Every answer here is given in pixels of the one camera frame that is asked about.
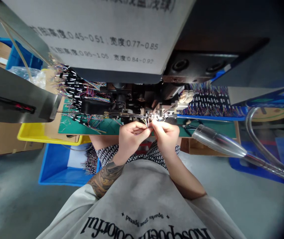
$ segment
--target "yellow plastic bin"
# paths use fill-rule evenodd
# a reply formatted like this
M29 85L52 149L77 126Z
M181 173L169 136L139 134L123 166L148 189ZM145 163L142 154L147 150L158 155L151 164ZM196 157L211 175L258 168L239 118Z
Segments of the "yellow plastic bin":
M39 143L54 143L64 144L71 146L78 146L80 144L91 143L88 135L80 135L79 141L70 142L62 139L54 139L45 136L45 124L44 123L23 123L18 133L18 140L31 141Z

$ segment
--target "hand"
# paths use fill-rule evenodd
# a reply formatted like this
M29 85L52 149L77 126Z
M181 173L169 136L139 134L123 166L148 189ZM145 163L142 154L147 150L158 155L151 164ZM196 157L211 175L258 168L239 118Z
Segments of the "hand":
M117 154L120 155L123 160L125 158L126 162L129 157L137 151L140 144L149 137L152 130L152 128L147 128L145 124L136 121L121 126L119 134L119 151Z
M157 146L163 157L175 154L175 146L178 141L179 127L166 122L152 121Z

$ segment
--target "white cable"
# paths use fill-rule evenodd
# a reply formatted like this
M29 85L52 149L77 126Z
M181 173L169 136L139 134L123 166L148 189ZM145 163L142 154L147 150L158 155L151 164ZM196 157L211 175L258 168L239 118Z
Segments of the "white cable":
M8 36L9 36L10 40L12 41L12 43L13 43L14 47L16 48L16 50L17 50L17 52L18 52L19 56L21 57L22 62L23 62L23 64L25 65L25 68L26 68L26 70L27 70L27 72L28 72L28 75L29 75L29 81L31 81L31 80L32 80L32 75L31 75L30 69L29 69L29 67L28 67L28 64L27 64L27 62L26 62L25 58L23 57L23 55L22 55L22 53L21 53L21 51L20 51L19 47L17 46L17 44L16 44L15 40L13 39L13 37L12 37L12 35L11 35L11 33L10 33L9 29L8 29L5 25L3 25L3 23L2 23L2 22L0 22L0 24L2 25L2 27L4 28L4 30L5 30L5 31L6 31L6 33L8 34Z
M10 31L12 31L24 44L26 44L28 47L31 48L45 63L48 64L48 66L52 66L52 64L45 59L32 45L29 44L19 33L17 33L9 24L7 24L1 17L0 17L0 22L5 25Z
M65 145L62 144L63 147L67 148L67 149L71 149L73 151L79 151L79 152L84 152L84 151L88 151L89 149L91 149L93 147L93 144L91 144L91 146L88 148L88 149L85 149L85 150L77 150L77 149L73 149L71 147L67 147Z

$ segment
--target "tattoo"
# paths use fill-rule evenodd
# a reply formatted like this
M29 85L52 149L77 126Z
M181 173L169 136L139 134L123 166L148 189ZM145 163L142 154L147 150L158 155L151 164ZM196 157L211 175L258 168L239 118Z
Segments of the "tattoo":
M111 159L96 175L94 175L88 184L90 184L95 194L101 198L112 186L115 180L122 174L124 165L116 165Z

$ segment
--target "clear plastic bag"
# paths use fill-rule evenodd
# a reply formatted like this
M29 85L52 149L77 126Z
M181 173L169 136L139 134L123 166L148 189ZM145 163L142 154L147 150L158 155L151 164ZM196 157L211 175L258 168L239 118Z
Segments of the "clear plastic bag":
M29 68L31 72L32 79L29 79L28 72L25 67L22 66L13 66L9 70L11 73L14 73L17 76L20 76L21 78L24 78L31 82L32 84L42 88L46 89L46 74L39 70L34 68Z

